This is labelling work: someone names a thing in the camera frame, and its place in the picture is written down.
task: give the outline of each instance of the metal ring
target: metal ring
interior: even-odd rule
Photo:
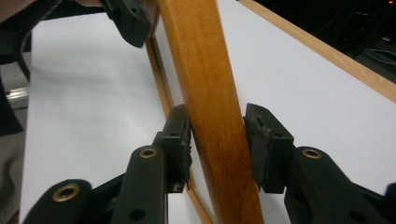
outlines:
[[[157,150],[148,148],[145,150],[141,150],[139,155],[140,155],[140,157],[145,158],[145,159],[155,157],[155,155],[157,155]]]
[[[320,152],[312,149],[312,148],[306,148],[303,150],[303,154],[309,158],[309,159],[314,159],[314,160],[319,160],[322,156]]]
[[[57,203],[66,202],[79,194],[80,188],[76,183],[67,184],[55,191],[52,195],[52,200]]]

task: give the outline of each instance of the brass grommet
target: brass grommet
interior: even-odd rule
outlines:
[[[155,155],[157,155],[157,150],[151,148],[144,149],[140,151],[139,155],[145,159],[155,157]]]
[[[79,194],[79,185],[75,183],[67,184],[52,194],[52,200],[57,203],[66,202]]]
[[[322,156],[320,152],[312,149],[312,148],[306,148],[303,150],[303,154],[309,158],[309,159],[314,159],[314,160],[319,160]]]

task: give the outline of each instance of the white tabletop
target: white tabletop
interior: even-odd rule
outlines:
[[[296,146],[322,149],[354,182],[383,193],[395,181],[396,105],[235,1],[219,10],[241,109],[270,109]],[[157,32],[174,98],[169,48]],[[21,219],[67,178],[94,187],[125,171],[131,152],[164,124],[144,49],[127,45],[105,14],[41,22],[34,32]],[[198,187],[208,203],[199,161]],[[283,196],[264,195],[267,223],[288,221]],[[170,223],[198,223],[185,194],[171,195]]]

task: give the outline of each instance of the white surface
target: white surface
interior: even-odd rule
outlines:
[[[32,58],[21,220],[60,181],[97,187],[124,173],[165,122],[146,50],[106,14],[41,22]],[[186,194],[169,196],[171,223],[198,220]]]
[[[236,1],[219,0],[219,9],[243,113],[246,103],[267,107],[296,146],[326,151],[368,189],[383,193],[395,182],[394,103]],[[42,22],[35,30],[23,217],[54,183],[83,178],[97,186],[120,174],[131,151],[150,144],[164,123],[146,52],[123,44],[105,15],[81,18]],[[180,103],[161,25],[157,36]],[[197,223],[186,196],[177,197],[170,200],[176,208],[170,223]],[[288,222],[282,195],[261,198],[266,223]]]

